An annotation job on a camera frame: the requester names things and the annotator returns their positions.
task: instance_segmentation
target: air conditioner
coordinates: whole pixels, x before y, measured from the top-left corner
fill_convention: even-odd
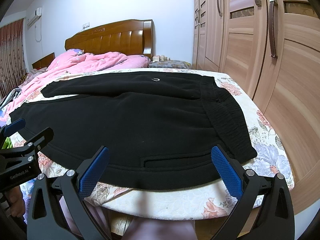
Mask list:
[[[28,18],[27,26],[30,27],[31,25],[33,25],[33,23],[35,23],[41,17],[41,15],[42,15],[42,7],[39,7],[38,9],[35,10],[35,13],[30,15],[30,17]]]

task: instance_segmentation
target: curtain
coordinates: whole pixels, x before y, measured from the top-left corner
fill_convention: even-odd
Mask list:
[[[23,19],[0,28],[0,98],[19,86],[26,72],[22,33]]]

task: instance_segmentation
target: pink blanket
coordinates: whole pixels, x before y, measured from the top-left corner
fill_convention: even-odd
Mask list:
[[[78,55],[74,50],[68,50],[56,57],[45,73],[36,76],[22,88],[20,96],[7,105],[5,115],[0,117],[0,120],[6,122],[8,115],[19,106],[19,103],[62,74],[79,74],[105,69],[143,68],[148,67],[149,62],[147,57],[141,55],[126,56],[119,52]]]

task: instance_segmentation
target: wooden wardrobe door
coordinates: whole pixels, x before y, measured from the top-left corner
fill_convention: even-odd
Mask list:
[[[297,214],[320,196],[320,20],[307,0],[276,1],[274,25],[269,28],[275,30],[271,41],[276,50],[271,50],[268,39],[253,101],[287,152]]]
[[[197,69],[204,69],[205,48],[207,42],[207,27],[206,27],[206,0],[199,0],[199,46],[198,46],[198,59]]]
[[[207,41],[204,70],[219,71],[223,37],[223,13],[224,0],[207,0]]]
[[[192,57],[192,68],[196,69],[198,59],[198,47],[199,47],[199,24],[198,24],[198,13],[199,13],[199,0],[195,0],[194,7],[194,30],[193,30],[193,57]]]
[[[220,72],[252,98],[261,73],[267,39],[267,0],[225,0]]]

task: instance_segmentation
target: blue textured pad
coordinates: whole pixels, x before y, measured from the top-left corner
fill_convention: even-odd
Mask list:
[[[19,119],[8,126],[4,127],[4,137],[10,137],[17,131],[23,129],[26,126],[26,121],[24,119]]]
[[[89,197],[97,185],[102,173],[109,164],[109,149],[104,147],[79,180],[78,196],[81,200]]]
[[[211,150],[211,160],[230,195],[239,200],[243,194],[242,181],[217,146]]]

